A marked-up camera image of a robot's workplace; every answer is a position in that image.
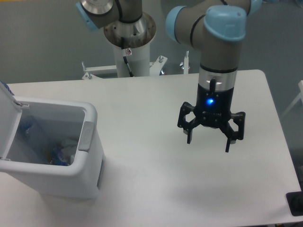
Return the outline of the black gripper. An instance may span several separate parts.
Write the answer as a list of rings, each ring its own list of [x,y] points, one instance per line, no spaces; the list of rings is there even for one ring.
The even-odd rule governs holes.
[[[243,140],[245,112],[231,113],[232,96],[234,89],[225,91],[215,91],[203,88],[201,85],[197,87],[196,106],[192,106],[188,102],[184,102],[180,108],[177,126],[183,129],[187,135],[187,144],[191,143],[192,131],[198,125],[211,128],[220,128],[227,137],[225,152],[229,152],[230,145],[236,140]],[[186,116],[194,112],[195,118],[189,122]],[[234,131],[229,124],[232,120],[238,130]]]

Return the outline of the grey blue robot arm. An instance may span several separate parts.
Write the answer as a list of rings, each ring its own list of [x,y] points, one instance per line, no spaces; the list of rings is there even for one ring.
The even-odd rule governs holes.
[[[178,117],[188,142],[199,125],[220,129],[227,144],[243,139],[245,113],[231,112],[232,95],[247,16],[261,4],[259,0],[205,0],[168,13],[167,35],[201,52],[196,105],[184,102]],[[114,46],[119,77],[150,74],[150,55],[138,50],[149,46],[156,25],[143,12],[140,0],[81,0],[76,8],[86,26],[92,31],[103,29]]]

